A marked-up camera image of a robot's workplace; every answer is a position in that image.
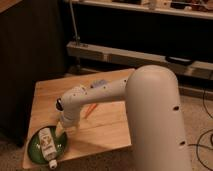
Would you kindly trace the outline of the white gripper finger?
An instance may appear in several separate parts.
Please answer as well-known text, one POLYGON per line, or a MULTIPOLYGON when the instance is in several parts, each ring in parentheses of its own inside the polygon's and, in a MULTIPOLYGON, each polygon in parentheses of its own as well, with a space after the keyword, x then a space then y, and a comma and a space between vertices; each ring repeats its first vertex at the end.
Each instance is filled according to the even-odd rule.
POLYGON ((58 123, 55 130, 56 137, 60 137, 64 132, 65 128, 60 123, 58 123))

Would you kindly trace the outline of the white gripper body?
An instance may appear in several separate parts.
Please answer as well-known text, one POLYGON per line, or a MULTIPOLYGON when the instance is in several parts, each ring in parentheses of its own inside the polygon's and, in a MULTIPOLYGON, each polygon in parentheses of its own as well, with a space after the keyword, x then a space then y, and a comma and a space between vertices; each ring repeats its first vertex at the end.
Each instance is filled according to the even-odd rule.
POLYGON ((64 128, 77 128, 80 122, 80 113, 79 112, 63 112, 60 116, 60 122, 64 128))

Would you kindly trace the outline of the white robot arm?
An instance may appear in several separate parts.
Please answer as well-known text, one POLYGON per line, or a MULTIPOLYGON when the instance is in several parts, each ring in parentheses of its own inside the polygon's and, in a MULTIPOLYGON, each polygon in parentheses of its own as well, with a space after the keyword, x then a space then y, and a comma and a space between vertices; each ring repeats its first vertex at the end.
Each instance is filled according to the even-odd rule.
POLYGON ((146 65, 95 88, 72 88, 57 99, 57 128, 77 125, 86 104, 112 101, 125 102, 136 171, 192 171, 174 72, 146 65))

